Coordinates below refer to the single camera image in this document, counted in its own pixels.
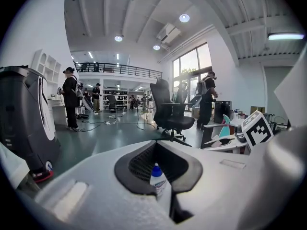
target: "balcony railing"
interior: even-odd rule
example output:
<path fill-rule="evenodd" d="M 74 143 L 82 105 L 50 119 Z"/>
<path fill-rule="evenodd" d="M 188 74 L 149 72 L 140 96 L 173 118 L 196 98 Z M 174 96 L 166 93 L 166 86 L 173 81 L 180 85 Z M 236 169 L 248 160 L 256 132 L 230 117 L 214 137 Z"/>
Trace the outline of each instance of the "balcony railing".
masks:
<path fill-rule="evenodd" d="M 111 63 L 75 63 L 75 67 L 78 72 L 106 72 L 106 73 L 118 73 L 127 74 L 148 78 L 162 78 L 162 72 L 149 70 L 140 67 L 132 67 L 126 65 L 117 65 Z"/>

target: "white plastic bottle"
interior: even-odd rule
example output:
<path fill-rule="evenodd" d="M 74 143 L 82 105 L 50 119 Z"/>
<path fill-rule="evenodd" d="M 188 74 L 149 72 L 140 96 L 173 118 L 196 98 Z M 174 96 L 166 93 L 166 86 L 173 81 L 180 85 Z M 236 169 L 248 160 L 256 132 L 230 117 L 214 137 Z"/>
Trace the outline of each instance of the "white plastic bottle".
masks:
<path fill-rule="evenodd" d="M 152 176 L 150 178 L 150 184 L 155 186 L 157 191 L 158 204 L 169 214 L 171 206 L 172 186 L 168 182 L 166 176 L 156 163 L 154 165 Z"/>

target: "floor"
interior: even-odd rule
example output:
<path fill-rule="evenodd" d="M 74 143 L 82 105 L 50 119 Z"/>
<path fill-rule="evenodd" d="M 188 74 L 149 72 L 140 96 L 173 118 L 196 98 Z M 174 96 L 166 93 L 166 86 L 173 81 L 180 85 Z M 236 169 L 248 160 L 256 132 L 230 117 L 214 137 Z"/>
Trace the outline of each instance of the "floor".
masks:
<path fill-rule="evenodd" d="M 98 115 L 88 113 L 88 119 L 78 120 L 80 129 L 90 130 L 87 132 L 74 132 L 67 130 L 65 126 L 56 126 L 57 136 L 61 143 L 61 152 L 58 160 L 53 164 L 53 178 L 56 178 L 72 166 L 92 155 L 120 148 L 133 143 L 161 137 L 162 129 L 157 130 L 146 124 L 145 130 L 137 128 L 139 112 L 128 110 L 123 117 L 118 117 L 115 124 L 107 125 L 104 121 L 114 121 L 108 116 L 113 115 L 109 111 L 102 111 Z M 144 129 L 144 116 L 139 120 L 139 127 Z M 149 114 L 148 123 L 152 123 L 152 116 Z M 183 130 L 186 142 L 193 147 L 201 146 L 202 131 L 194 126 Z"/>

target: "air conditioner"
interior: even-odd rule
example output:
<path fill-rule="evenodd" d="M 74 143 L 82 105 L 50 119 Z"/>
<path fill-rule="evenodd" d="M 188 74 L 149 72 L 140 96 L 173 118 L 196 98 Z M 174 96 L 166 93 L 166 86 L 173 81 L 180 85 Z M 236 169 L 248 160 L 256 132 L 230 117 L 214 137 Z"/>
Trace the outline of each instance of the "air conditioner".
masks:
<path fill-rule="evenodd" d="M 159 32 L 157 38 L 161 40 L 162 44 L 170 44 L 181 31 L 171 23 L 167 23 L 165 27 Z"/>

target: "black pants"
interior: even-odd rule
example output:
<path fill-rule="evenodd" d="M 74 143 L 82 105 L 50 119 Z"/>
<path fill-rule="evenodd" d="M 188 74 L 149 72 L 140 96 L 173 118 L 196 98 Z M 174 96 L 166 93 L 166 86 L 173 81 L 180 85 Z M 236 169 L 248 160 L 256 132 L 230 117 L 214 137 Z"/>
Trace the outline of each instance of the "black pants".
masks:
<path fill-rule="evenodd" d="M 207 125 L 211 118 L 212 103 L 200 103 L 200 117 L 197 120 L 197 126 Z"/>
<path fill-rule="evenodd" d="M 68 127 L 77 128 L 76 108 L 66 107 Z"/>

